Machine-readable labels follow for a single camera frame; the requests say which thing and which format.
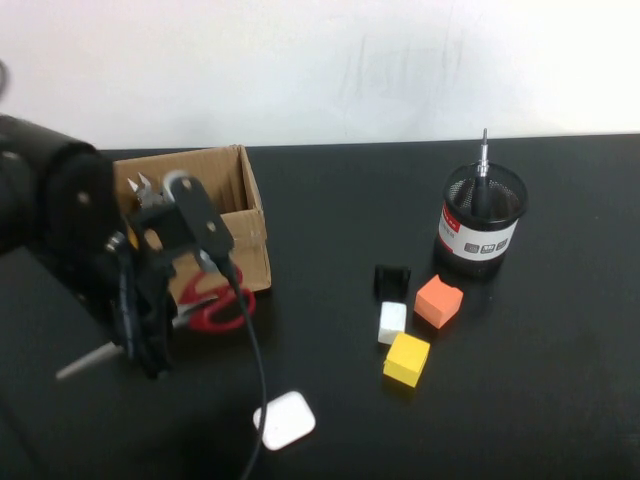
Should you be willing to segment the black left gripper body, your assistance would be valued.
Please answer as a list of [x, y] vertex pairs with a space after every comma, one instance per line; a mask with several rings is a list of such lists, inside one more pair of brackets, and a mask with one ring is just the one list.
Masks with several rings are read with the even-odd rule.
[[118, 270], [118, 302], [128, 319], [170, 320], [175, 315], [170, 269], [159, 263], [159, 253], [139, 236], [127, 216], [120, 216], [107, 245]]

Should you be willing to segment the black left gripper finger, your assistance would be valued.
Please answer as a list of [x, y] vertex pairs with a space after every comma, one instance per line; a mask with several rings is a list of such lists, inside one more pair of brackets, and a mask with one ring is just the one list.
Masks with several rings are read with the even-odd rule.
[[121, 300], [119, 303], [122, 323], [124, 327], [124, 346], [129, 358], [134, 358], [136, 354], [133, 335], [133, 324], [130, 315], [130, 309], [127, 300]]
[[175, 301], [170, 294], [165, 294], [141, 316], [143, 347], [140, 364], [145, 375], [152, 380], [158, 379], [172, 367], [168, 342], [173, 335], [174, 318]]

